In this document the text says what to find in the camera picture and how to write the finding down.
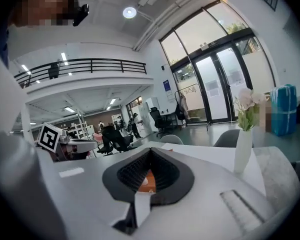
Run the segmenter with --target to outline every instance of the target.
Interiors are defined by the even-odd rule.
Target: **sign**
[[[209,46],[209,47],[214,47],[214,46],[216,46],[217,44],[218,44],[217,41],[213,41],[213,42],[208,43],[208,46]]]
[[[44,123],[41,128],[38,144],[55,153],[61,133],[62,130],[60,128]]]
[[[170,87],[170,84],[169,84],[169,80],[165,80],[163,82],[163,86],[164,86],[164,89],[165,89],[166,92],[171,90],[171,87]]]
[[[172,93],[172,90],[171,90],[171,87],[170,87],[170,84],[169,84],[169,80],[164,81],[163,86],[164,86],[164,89],[165,89],[166,97],[168,98],[169,102],[172,102],[175,99],[175,97]]]

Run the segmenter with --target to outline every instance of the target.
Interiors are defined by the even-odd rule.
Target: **blue bag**
[[[277,136],[292,134],[297,125],[297,91],[291,84],[273,88],[271,96],[271,130]]]

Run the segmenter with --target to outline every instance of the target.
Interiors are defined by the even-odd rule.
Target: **office chair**
[[[120,153],[136,148],[130,146],[130,143],[134,141],[134,137],[132,135],[122,137],[120,131],[116,130],[113,125],[109,125],[103,128],[102,139],[103,145],[111,142],[112,146]]]
[[[179,144],[179,145],[183,145],[184,143],[182,142],[182,140],[176,136],[176,135],[166,135],[166,136],[163,136],[161,139],[160,139],[160,142],[162,143],[172,143],[172,144]]]
[[[221,136],[213,146],[221,148],[236,148],[239,138],[239,132],[240,129],[231,129],[225,131],[221,134]]]
[[[160,134],[172,134],[172,132],[167,129],[167,127],[171,125],[172,121],[167,120],[164,116],[160,115],[160,111],[156,107],[151,108],[150,115],[154,120],[154,126],[161,129],[161,131],[156,134],[157,137]]]
[[[99,142],[97,141],[97,143],[98,143],[97,153],[101,153],[101,154],[106,153],[106,155],[104,155],[104,157],[113,155],[112,151],[114,150],[114,147],[111,145],[110,140],[108,140],[107,138],[103,138],[103,136],[102,136],[102,141],[103,141],[103,147],[102,148],[99,147]]]

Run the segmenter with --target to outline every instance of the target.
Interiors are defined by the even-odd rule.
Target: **white vase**
[[[251,156],[252,149],[252,135],[251,130],[244,131],[240,130],[239,137],[236,143],[235,148],[235,157],[234,157],[234,168],[233,171],[237,174],[243,173],[245,170],[249,158]]]

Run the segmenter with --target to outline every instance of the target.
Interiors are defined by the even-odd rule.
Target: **balcony railing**
[[[137,72],[147,74],[146,64],[136,61],[112,58],[78,58],[67,61],[56,61],[34,67],[14,76],[24,88],[53,78],[70,76],[79,73],[97,73],[99,71]]]

